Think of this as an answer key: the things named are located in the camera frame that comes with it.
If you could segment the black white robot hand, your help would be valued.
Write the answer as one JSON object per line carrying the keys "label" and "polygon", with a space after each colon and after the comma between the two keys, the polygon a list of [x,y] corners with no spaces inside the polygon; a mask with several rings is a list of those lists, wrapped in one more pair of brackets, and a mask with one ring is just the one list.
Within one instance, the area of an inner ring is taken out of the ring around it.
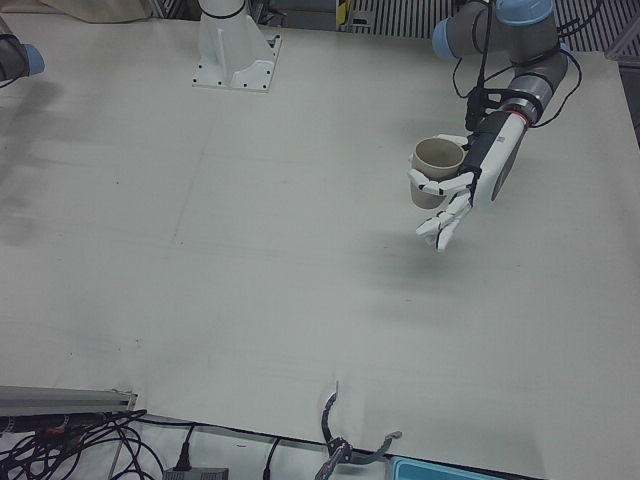
{"label": "black white robot hand", "polygon": [[493,112],[469,137],[444,137],[467,148],[466,156],[451,178],[437,180],[411,168],[408,172],[411,186],[446,201],[416,228],[416,235],[436,250],[445,250],[467,214],[495,201],[528,127],[529,122],[520,113]]}

